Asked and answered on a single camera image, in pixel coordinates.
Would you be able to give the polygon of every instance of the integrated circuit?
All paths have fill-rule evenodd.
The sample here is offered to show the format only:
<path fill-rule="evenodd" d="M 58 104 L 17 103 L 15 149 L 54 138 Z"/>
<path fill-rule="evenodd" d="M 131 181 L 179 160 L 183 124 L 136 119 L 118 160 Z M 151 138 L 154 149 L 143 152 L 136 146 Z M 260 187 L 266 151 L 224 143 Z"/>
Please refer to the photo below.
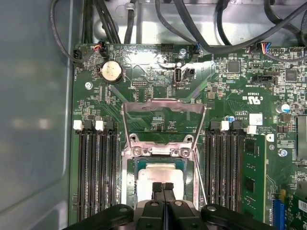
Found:
<path fill-rule="evenodd" d="M 255 192 L 255 181 L 253 179 L 250 179 L 249 177 L 245 177 L 244 185 L 245 185 L 245 188 L 251 193 Z"/>
<path fill-rule="evenodd" d="M 255 147 L 256 147 L 255 141 L 251 139 L 245 139 L 245 145 L 244 145 L 245 152 L 254 154 Z"/>
<path fill-rule="evenodd" d="M 286 69 L 286 81 L 297 81 L 297 70 Z"/>
<path fill-rule="evenodd" d="M 239 61 L 229 61 L 228 62 L 228 73 L 239 73 L 240 72 L 240 62 Z"/>

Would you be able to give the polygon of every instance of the cable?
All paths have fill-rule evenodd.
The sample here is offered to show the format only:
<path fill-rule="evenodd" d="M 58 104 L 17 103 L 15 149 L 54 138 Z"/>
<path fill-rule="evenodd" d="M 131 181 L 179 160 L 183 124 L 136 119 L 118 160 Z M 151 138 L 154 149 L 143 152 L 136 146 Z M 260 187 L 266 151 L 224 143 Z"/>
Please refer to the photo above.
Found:
<path fill-rule="evenodd" d="M 197 42 L 193 41 L 192 39 L 188 38 L 187 36 L 185 36 L 184 34 L 182 34 L 181 32 L 179 32 L 177 29 L 175 29 L 171 24 L 169 24 L 166 19 L 163 17 L 163 15 L 161 14 L 161 10 L 160 10 L 160 0 L 155 0 L 155 11 L 157 13 L 157 16 L 160 20 L 160 22 L 162 23 L 162 25 L 168 29 L 170 32 L 176 34 L 177 36 L 181 37 L 182 39 L 186 40 L 187 42 L 196 45 Z"/>
<path fill-rule="evenodd" d="M 50 22 L 51 22 L 51 29 L 52 29 L 52 33 L 53 33 L 53 36 L 54 38 L 56 39 L 56 42 L 60 48 L 60 50 L 62 51 L 62 53 L 67 57 L 69 58 L 71 61 L 74 61 L 76 63 L 82 63 L 82 62 L 85 62 L 86 60 L 88 60 L 91 55 L 95 52 L 95 50 L 91 50 L 87 55 L 85 55 L 82 59 L 76 59 L 74 57 L 72 57 L 67 51 L 66 49 L 64 48 L 62 42 L 61 42 L 61 39 L 59 37 L 59 34 L 58 34 L 58 30 L 57 30 L 57 27 L 56 27 L 56 23 L 55 23 L 55 16 L 54 16 L 54 11 L 55 11 L 55 7 L 57 5 L 59 0 L 53 0 L 52 3 L 51 3 L 51 6 L 50 6 Z"/>
<path fill-rule="evenodd" d="M 300 37 L 302 39 L 302 43 L 304 44 L 305 47 L 307 47 L 307 41 L 305 39 L 304 31 L 306 27 L 306 21 L 307 21 L 307 11 L 305 11 L 304 16 L 302 18 L 301 22 L 301 31 L 300 31 Z"/>
<path fill-rule="evenodd" d="M 271 7 L 271 1 L 270 0 L 264 0 L 264 12 L 267 15 L 268 19 L 274 23 L 275 25 L 281 23 L 283 20 L 277 16 L 272 7 Z M 283 26 L 283 29 L 286 29 L 288 31 L 290 31 L 291 33 L 293 33 L 295 35 L 295 37 L 297 38 L 297 41 L 299 44 L 302 43 L 301 37 L 300 37 L 300 30 L 298 28 L 296 28 L 294 25 L 287 23 L 286 25 Z"/>
<path fill-rule="evenodd" d="M 83 2 L 81 42 L 86 43 L 88 0 Z"/>
<path fill-rule="evenodd" d="M 111 30 L 111 33 L 112 33 L 112 35 L 114 37 L 114 41 L 115 41 L 115 43 L 120 44 L 121 42 L 120 42 L 120 38 L 119 38 L 119 35 L 117 33 L 117 30 L 116 30 L 116 26 L 114 24 L 114 21 L 113 21 L 113 19 L 111 17 L 111 14 L 110 14 L 109 10 L 106 7 L 105 0 L 100 0 L 100 2 L 101 2 L 101 4 L 100 4 L 101 9 L 104 12 L 104 15 L 106 17 L 106 22 L 110 26 L 110 30 Z"/>
<path fill-rule="evenodd" d="M 131 0 L 130 3 L 135 4 L 136 0 Z M 132 30 L 134 26 L 134 10 L 128 10 L 127 30 L 125 34 L 124 43 L 130 44 L 132 37 Z"/>
<path fill-rule="evenodd" d="M 94 2 L 94 5 L 95 5 L 95 7 L 98 11 L 99 18 L 102 22 L 102 26 L 103 26 L 103 28 L 106 32 L 107 39 L 109 40 L 110 43 L 115 43 L 115 41 L 113 40 L 113 36 L 111 34 L 111 31 L 110 31 L 110 27 L 109 27 L 108 23 L 106 22 L 105 15 L 104 15 L 104 13 L 102 13 L 102 9 L 101 9 L 101 7 L 98 3 L 98 0 L 93 0 L 93 2 Z"/>
<path fill-rule="evenodd" d="M 93 0 L 88 0 L 86 20 L 86 43 L 93 43 Z"/>
<path fill-rule="evenodd" d="M 250 46 L 252 44 L 258 43 L 278 30 L 280 30 L 285 24 L 289 23 L 292 19 L 294 19 L 296 16 L 298 16 L 303 11 L 307 10 L 307 2 L 301 5 L 298 9 L 296 9 L 294 12 L 292 12 L 289 16 L 287 16 L 281 23 L 278 25 L 272 27 L 270 30 L 262 33 L 261 35 L 254 37 L 246 42 L 240 43 L 238 45 L 234 46 L 228 46 L 228 47 L 222 47 L 222 48 L 215 48 L 211 47 L 202 37 L 201 33 L 197 29 L 195 23 L 193 22 L 191 15 L 189 14 L 183 0 L 176 0 L 175 6 L 177 8 L 177 11 L 187 27 L 187 29 L 190 31 L 190 33 L 195 37 L 195 39 L 200 43 L 200 45 L 203 47 L 204 50 L 211 54 L 225 54 L 225 53 L 232 53 L 238 49 L 245 48 L 247 46 Z"/>
<path fill-rule="evenodd" d="M 229 0 L 219 0 L 216 4 L 215 11 L 217 12 L 216 15 L 216 26 L 217 26 L 217 32 L 219 33 L 219 36 L 223 43 L 227 46 L 231 46 L 230 41 L 225 35 L 224 29 L 223 29 L 223 12 L 227 8 L 229 3 Z"/>

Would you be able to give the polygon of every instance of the chip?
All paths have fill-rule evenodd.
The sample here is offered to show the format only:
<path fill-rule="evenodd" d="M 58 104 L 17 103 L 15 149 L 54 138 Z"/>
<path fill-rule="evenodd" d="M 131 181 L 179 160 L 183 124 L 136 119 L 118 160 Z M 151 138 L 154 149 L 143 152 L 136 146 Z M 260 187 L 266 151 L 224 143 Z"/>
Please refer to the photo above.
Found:
<path fill-rule="evenodd" d="M 240 72 L 240 62 L 239 61 L 229 61 L 228 62 L 228 72 L 229 73 L 239 73 Z"/>
<path fill-rule="evenodd" d="M 215 98 L 215 92 L 208 92 L 208 99 L 214 99 Z"/>
<path fill-rule="evenodd" d="M 286 69 L 286 81 L 297 81 L 297 71 Z"/>
<path fill-rule="evenodd" d="M 207 108 L 215 108 L 215 102 L 207 102 Z"/>
<path fill-rule="evenodd" d="M 255 142 L 251 139 L 245 139 L 245 152 L 255 153 Z"/>
<path fill-rule="evenodd" d="M 245 177 L 245 188 L 250 192 L 254 193 L 255 191 L 255 181 L 249 177 Z"/>

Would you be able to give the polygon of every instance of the ram slot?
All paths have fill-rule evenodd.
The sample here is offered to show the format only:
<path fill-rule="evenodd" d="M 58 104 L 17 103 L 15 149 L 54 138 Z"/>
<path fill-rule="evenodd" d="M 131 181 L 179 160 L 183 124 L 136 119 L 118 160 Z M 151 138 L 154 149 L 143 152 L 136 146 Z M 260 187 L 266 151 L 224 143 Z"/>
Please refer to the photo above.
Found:
<path fill-rule="evenodd" d="M 231 158 L 232 158 L 232 150 L 233 143 L 231 136 L 227 135 L 226 138 L 226 146 L 225 146 L 225 155 L 224 155 L 224 168 L 225 168 L 225 207 L 231 207 L 231 191 L 233 188 L 233 181 L 231 179 Z"/>
<path fill-rule="evenodd" d="M 107 155 L 106 155 L 106 150 L 107 150 L 107 138 L 105 134 L 100 135 L 100 174 L 101 177 L 99 178 L 99 188 L 98 188 L 98 193 L 99 193 L 99 198 L 100 198 L 100 209 L 99 211 L 102 211 L 103 209 L 106 208 L 106 184 L 107 184 Z"/>
<path fill-rule="evenodd" d="M 220 147 L 220 205 L 222 206 L 226 206 L 226 187 L 225 187 L 225 183 L 226 183 L 226 146 L 227 146 L 227 133 L 223 132 L 221 134 L 221 147 Z"/>
<path fill-rule="evenodd" d="M 216 152 L 215 152 L 215 203 L 220 205 L 221 198 L 221 152 L 223 140 L 221 135 L 216 135 Z"/>
<path fill-rule="evenodd" d="M 210 131 L 210 202 L 215 204 L 215 192 L 216 192 L 216 132 Z"/>
<path fill-rule="evenodd" d="M 115 130 L 109 131 L 109 204 L 116 204 L 116 173 L 117 173 L 117 133 Z"/>
<path fill-rule="evenodd" d="M 96 170 L 97 170 L 97 135 L 93 132 L 92 152 L 89 162 L 89 215 L 95 214 Z"/>
<path fill-rule="evenodd" d="M 84 217 L 86 135 L 79 133 L 78 222 Z"/>
<path fill-rule="evenodd" d="M 206 189 L 206 195 L 208 196 L 208 201 L 211 201 L 211 197 L 210 197 L 210 190 L 211 190 L 211 175 L 210 175 L 210 171 L 211 171 L 211 166 L 210 166 L 210 160 L 211 160 L 211 156 L 210 156 L 210 141 L 211 141 L 211 137 L 210 134 L 206 131 L 206 140 L 205 140 L 205 189 Z"/>
<path fill-rule="evenodd" d="M 237 208 L 237 142 L 238 142 L 238 134 L 236 131 L 231 134 L 231 149 L 230 149 L 230 174 L 229 180 L 231 181 L 230 186 L 230 209 L 235 211 Z"/>

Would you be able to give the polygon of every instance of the green circuit board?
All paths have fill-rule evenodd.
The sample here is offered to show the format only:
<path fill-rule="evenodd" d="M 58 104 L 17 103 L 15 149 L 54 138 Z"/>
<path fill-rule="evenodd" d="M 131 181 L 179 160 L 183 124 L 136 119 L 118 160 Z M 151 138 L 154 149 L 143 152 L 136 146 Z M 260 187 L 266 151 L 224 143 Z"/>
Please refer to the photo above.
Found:
<path fill-rule="evenodd" d="M 92 48 L 80 44 L 76 51 L 84 55 Z M 304 49 L 272 47 L 270 53 L 296 58 Z M 103 55 L 96 51 L 74 70 L 73 122 L 82 122 L 84 130 L 72 131 L 70 224 L 123 200 L 135 205 L 135 174 L 140 162 L 150 159 L 128 161 L 123 189 L 127 140 L 122 105 L 162 98 L 206 105 L 197 148 L 209 202 L 274 225 L 273 201 L 280 190 L 294 192 L 296 182 L 307 177 L 307 156 L 297 150 L 297 117 L 307 113 L 304 62 L 280 63 L 247 48 L 205 55 L 194 46 L 173 44 L 107 44 Z M 117 83 L 108 83 L 99 70 L 112 60 L 122 68 Z M 175 79 L 176 69 L 180 80 Z M 283 104 L 289 112 L 281 112 Z M 130 133 L 159 144 L 194 135 L 201 119 L 199 114 L 167 108 L 126 117 Z M 103 132 L 95 130 L 97 121 L 104 122 Z M 229 130 L 221 128 L 222 121 L 230 121 Z M 194 164 L 173 160 L 186 175 L 185 198 L 193 201 Z M 201 192 L 197 203 L 204 205 Z"/>

